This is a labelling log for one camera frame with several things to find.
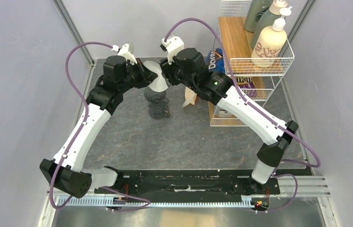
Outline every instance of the white wire rack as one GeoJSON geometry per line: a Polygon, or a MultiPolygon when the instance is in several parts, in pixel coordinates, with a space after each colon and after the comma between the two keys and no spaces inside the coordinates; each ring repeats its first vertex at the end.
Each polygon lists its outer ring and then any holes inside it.
{"type": "MultiPolygon", "coordinates": [[[[251,0],[222,0],[219,17],[246,17],[249,11],[251,0]]],[[[216,28],[218,37],[221,38],[219,23],[216,28]]],[[[219,48],[218,41],[214,38],[213,49],[219,48]]],[[[286,41],[277,57],[274,58],[231,58],[229,63],[231,69],[225,64],[226,74],[230,76],[230,70],[237,77],[261,77],[263,83],[259,88],[243,88],[242,91],[252,100],[261,102],[264,106],[269,100],[276,87],[281,82],[283,76],[288,71],[294,60],[294,54],[289,41],[286,41]]],[[[210,104],[211,126],[246,126],[238,118],[219,117],[218,106],[210,104]]]]}

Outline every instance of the cable connector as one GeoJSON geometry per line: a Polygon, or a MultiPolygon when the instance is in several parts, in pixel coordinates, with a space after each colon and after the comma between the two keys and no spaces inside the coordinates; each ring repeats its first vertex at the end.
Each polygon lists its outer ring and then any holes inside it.
{"type": "Polygon", "coordinates": [[[119,52],[119,47],[117,45],[112,45],[112,51],[119,52]]]}

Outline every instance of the cable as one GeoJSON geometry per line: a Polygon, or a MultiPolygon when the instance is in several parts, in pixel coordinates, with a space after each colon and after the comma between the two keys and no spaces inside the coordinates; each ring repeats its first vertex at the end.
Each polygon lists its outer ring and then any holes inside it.
{"type": "Polygon", "coordinates": [[[69,198],[67,198],[66,201],[65,201],[62,205],[57,206],[57,205],[55,204],[54,196],[53,196],[54,184],[55,184],[55,180],[56,180],[56,178],[57,178],[58,171],[59,171],[60,167],[62,166],[62,163],[64,162],[65,157],[66,157],[66,155],[68,154],[70,147],[72,146],[73,142],[75,142],[75,140],[76,140],[77,136],[79,135],[80,131],[82,131],[83,126],[84,126],[83,123],[86,123],[87,118],[88,118],[88,113],[89,113],[88,104],[87,104],[87,101],[86,101],[85,97],[84,97],[83,94],[79,91],[79,89],[76,87],[76,85],[73,83],[72,79],[70,78],[70,74],[69,74],[69,59],[70,59],[70,57],[72,56],[72,54],[73,54],[77,49],[79,49],[79,48],[82,47],[82,46],[86,46],[86,45],[90,45],[90,44],[102,45],[102,46],[106,46],[106,47],[109,47],[109,48],[112,49],[112,46],[111,46],[111,45],[108,45],[108,44],[99,43],[99,42],[87,42],[87,43],[80,44],[80,45],[76,46],[75,48],[73,48],[73,49],[69,52],[68,56],[66,57],[66,61],[65,61],[65,73],[66,73],[66,77],[68,78],[68,81],[69,81],[70,85],[72,86],[72,88],[76,91],[77,95],[82,99],[83,105],[84,105],[84,107],[85,107],[85,116],[84,116],[84,118],[83,118],[82,124],[80,124],[80,126],[79,126],[79,128],[77,129],[75,135],[73,135],[73,137],[72,137],[72,139],[70,140],[68,146],[66,147],[66,149],[65,149],[65,151],[64,151],[64,153],[63,153],[64,155],[61,157],[60,161],[59,161],[58,164],[57,164],[57,167],[56,167],[55,170],[54,170],[54,174],[52,175],[51,182],[50,182],[49,198],[50,198],[50,203],[51,203],[52,207],[54,207],[54,209],[63,208],[63,207],[69,202],[69,200],[72,198],[72,196],[69,196],[69,198]]]}
{"type": "Polygon", "coordinates": [[[130,209],[126,209],[126,210],[114,210],[112,209],[112,212],[126,212],[126,211],[132,211],[132,210],[139,210],[139,209],[142,209],[148,205],[151,204],[151,201],[150,200],[147,200],[147,199],[143,199],[143,198],[140,198],[140,197],[135,197],[135,196],[131,196],[131,195],[126,195],[126,194],[123,194],[121,192],[118,192],[112,188],[109,188],[109,187],[101,187],[102,189],[105,189],[105,190],[109,190],[113,193],[116,193],[116,194],[119,194],[119,195],[123,195],[127,198],[132,198],[132,199],[135,199],[135,200],[140,200],[140,201],[144,201],[144,202],[147,202],[147,204],[144,204],[143,206],[139,206],[139,207],[133,207],[133,208],[130,208],[130,209]]]}
{"type": "MultiPolygon", "coordinates": [[[[224,57],[226,59],[226,65],[227,67],[230,69],[230,73],[231,73],[231,77],[232,77],[232,81],[233,81],[233,85],[236,88],[236,91],[238,92],[239,96],[243,99],[244,102],[247,102],[247,99],[245,97],[245,95],[241,92],[240,87],[238,86],[237,82],[236,82],[236,77],[232,71],[232,67],[231,64],[229,63],[229,58],[228,55],[225,51],[224,45],[221,42],[221,39],[218,37],[218,35],[216,34],[215,30],[206,22],[197,19],[197,18],[186,18],[183,19],[179,22],[177,22],[170,30],[169,32],[166,34],[164,41],[166,42],[168,40],[168,37],[171,35],[171,33],[174,31],[174,29],[179,26],[180,24],[186,22],[186,21],[196,21],[199,22],[201,24],[203,24],[204,26],[206,26],[208,29],[210,29],[210,31],[212,32],[212,34],[215,36],[216,40],[218,41],[219,45],[221,46],[222,52],[224,54],[224,57]]],[[[319,167],[321,165],[321,161],[317,155],[317,153],[307,144],[305,143],[302,139],[300,139],[299,137],[297,137],[296,135],[294,135],[293,133],[291,133],[290,131],[288,131],[287,129],[285,129],[284,127],[282,127],[281,125],[278,125],[278,123],[276,123],[272,118],[270,118],[268,115],[266,115],[264,112],[262,112],[260,109],[258,109],[253,103],[251,102],[247,102],[247,104],[249,106],[251,106],[253,109],[255,109],[259,114],[261,114],[263,117],[265,117],[267,120],[269,120],[273,125],[278,126],[278,128],[282,131],[284,131],[285,133],[287,133],[288,135],[290,135],[291,137],[293,137],[294,139],[296,139],[297,141],[299,141],[305,148],[307,148],[309,150],[309,152],[315,157],[315,160],[317,161],[317,164],[310,164],[310,163],[306,163],[306,162],[302,162],[302,161],[298,161],[298,160],[291,160],[291,159],[283,159],[282,161],[288,161],[288,162],[294,162],[294,163],[298,163],[298,164],[302,164],[305,166],[310,166],[310,167],[319,167]]]]}
{"type": "Polygon", "coordinates": [[[278,210],[283,209],[284,207],[288,206],[289,204],[291,204],[293,202],[293,200],[296,198],[297,190],[299,188],[299,184],[297,183],[297,179],[296,179],[296,177],[293,174],[282,174],[282,175],[278,175],[278,176],[273,175],[272,177],[279,178],[279,177],[283,177],[283,176],[291,176],[291,177],[293,177],[294,182],[296,183],[296,187],[294,189],[294,193],[293,193],[293,196],[291,197],[291,199],[285,205],[283,205],[281,207],[278,207],[278,208],[275,208],[275,209],[266,210],[266,211],[256,211],[256,213],[266,214],[266,213],[269,213],[269,212],[278,211],[278,210]]]}

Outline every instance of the blue chip bag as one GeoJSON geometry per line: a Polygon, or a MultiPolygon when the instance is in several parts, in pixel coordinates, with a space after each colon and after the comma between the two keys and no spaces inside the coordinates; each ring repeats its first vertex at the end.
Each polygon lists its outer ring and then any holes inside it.
{"type": "Polygon", "coordinates": [[[221,48],[211,50],[208,53],[206,64],[209,71],[221,71],[225,73],[224,56],[221,48]]]}

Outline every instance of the snack package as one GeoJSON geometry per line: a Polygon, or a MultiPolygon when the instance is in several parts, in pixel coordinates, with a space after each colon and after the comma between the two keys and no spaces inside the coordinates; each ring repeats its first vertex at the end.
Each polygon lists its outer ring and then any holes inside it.
{"type": "Polygon", "coordinates": [[[225,73],[224,56],[221,48],[211,50],[208,53],[206,64],[210,71],[221,71],[225,73]]]}
{"type": "Polygon", "coordinates": [[[256,96],[257,93],[255,90],[247,90],[247,88],[255,88],[252,77],[236,77],[236,82],[238,83],[238,86],[242,88],[243,92],[246,93],[249,97],[256,96]]]}

